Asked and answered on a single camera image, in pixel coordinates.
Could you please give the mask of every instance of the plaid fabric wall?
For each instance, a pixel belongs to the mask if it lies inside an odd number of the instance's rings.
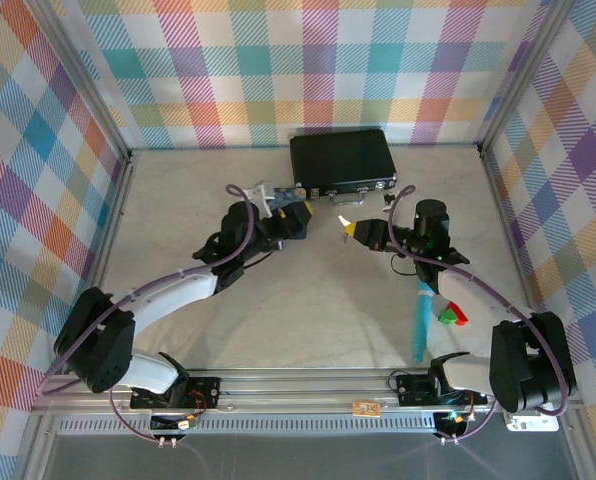
[[[22,0],[0,0],[0,479],[85,285],[119,169]]]
[[[128,143],[172,148],[287,144],[332,126],[380,126],[392,143],[472,143],[546,1],[54,6]]]
[[[579,0],[494,148],[536,301],[566,325],[596,434],[596,0]]]

